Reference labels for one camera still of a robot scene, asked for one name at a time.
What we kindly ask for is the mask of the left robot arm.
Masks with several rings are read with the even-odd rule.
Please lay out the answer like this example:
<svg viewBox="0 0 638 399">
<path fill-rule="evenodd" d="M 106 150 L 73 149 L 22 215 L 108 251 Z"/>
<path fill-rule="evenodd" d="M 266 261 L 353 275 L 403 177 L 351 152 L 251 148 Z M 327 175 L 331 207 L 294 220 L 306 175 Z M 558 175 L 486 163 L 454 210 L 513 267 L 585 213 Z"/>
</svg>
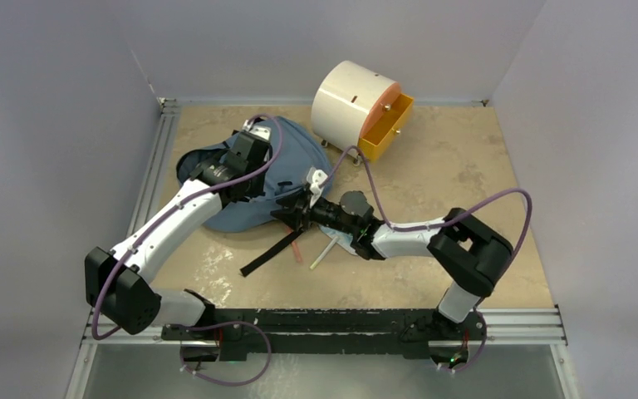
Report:
<svg viewBox="0 0 638 399">
<path fill-rule="evenodd" d="M 205 221 L 232 202 L 263 192 L 264 174 L 277 158 L 274 132 L 245 127 L 223 147 L 200 161 L 174 198 L 139 230 L 111 250 L 96 247 L 85 260 L 86 294 L 94 308 L 91 335 L 99 331 L 101 316 L 115 329 L 134 335 L 148 326 L 182 325 L 192 339 L 203 340 L 214 329 L 207 302 L 190 291 L 154 291 L 150 282 L 167 258 Z"/>
</svg>

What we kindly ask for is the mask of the white marker pen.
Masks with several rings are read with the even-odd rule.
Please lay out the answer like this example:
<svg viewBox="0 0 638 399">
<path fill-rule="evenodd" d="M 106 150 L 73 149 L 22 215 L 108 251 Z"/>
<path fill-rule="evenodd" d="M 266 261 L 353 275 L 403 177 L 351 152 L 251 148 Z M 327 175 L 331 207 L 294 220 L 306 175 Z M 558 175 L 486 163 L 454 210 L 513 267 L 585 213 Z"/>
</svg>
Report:
<svg viewBox="0 0 638 399">
<path fill-rule="evenodd" d="M 310 270 L 314 270 L 321 263 L 321 261 L 328 255 L 328 253 L 336 245 L 337 242 L 338 242 L 338 238 L 333 237 L 331 241 L 329 242 L 329 244 L 320 252 L 317 258 L 312 262 L 312 264 L 310 265 Z"/>
</svg>

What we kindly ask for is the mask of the blister pack with blue items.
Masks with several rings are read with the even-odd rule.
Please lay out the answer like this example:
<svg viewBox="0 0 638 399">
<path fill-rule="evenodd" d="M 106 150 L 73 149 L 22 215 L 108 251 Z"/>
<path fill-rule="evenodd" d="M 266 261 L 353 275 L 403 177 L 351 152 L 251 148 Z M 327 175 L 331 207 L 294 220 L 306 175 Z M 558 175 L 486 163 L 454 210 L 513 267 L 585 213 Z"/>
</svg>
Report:
<svg viewBox="0 0 638 399">
<path fill-rule="evenodd" d="M 357 256 L 356 251 L 351 247 L 352 237 L 349 234 L 328 228 L 326 226 L 320 226 L 320 231 L 330 239 L 330 243 L 327 245 L 325 253 L 330 251 L 334 246 L 338 245 L 347 253 Z"/>
</svg>

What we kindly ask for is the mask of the blue backpack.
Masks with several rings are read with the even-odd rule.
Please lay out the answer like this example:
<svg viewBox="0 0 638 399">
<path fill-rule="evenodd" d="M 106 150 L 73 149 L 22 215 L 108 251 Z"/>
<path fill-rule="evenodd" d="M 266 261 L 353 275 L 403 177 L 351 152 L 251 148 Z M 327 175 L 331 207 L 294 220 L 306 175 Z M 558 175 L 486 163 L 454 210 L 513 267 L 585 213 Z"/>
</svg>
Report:
<svg viewBox="0 0 638 399">
<path fill-rule="evenodd" d="M 265 174 L 264 194 L 250 199 L 249 202 L 236 202 L 225 206 L 223 210 L 203 223 L 207 229 L 220 233 L 242 233 L 262 224 L 276 220 L 271 212 L 281 207 L 277 200 L 302 190 L 306 184 L 308 171 L 314 167 L 329 171 L 332 168 L 322 147 L 312 138 L 303 126 L 295 121 L 277 116 L 282 127 L 283 143 L 280 155 Z M 181 186 L 192 174 L 199 163 L 206 161 L 216 153 L 229 150 L 236 141 L 238 131 L 226 140 L 191 150 L 177 161 L 176 178 Z"/>
</svg>

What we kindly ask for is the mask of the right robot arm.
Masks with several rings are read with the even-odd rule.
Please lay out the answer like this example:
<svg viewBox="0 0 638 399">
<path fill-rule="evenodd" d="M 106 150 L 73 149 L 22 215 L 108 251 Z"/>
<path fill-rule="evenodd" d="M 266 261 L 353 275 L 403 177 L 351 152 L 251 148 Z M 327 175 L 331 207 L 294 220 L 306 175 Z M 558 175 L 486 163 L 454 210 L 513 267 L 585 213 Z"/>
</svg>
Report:
<svg viewBox="0 0 638 399">
<path fill-rule="evenodd" d="M 375 216 L 359 190 L 348 191 L 333 203 L 313 199 L 303 189 L 279 199 L 277 205 L 273 218 L 295 231 L 317 224 L 347 234 L 350 246 L 363 259 L 435 259 L 452 279 L 433 316 L 434 330 L 445 338 L 464 330 L 467 316 L 493 293 L 515 253 L 507 239 L 461 208 L 424 224 L 389 225 Z"/>
</svg>

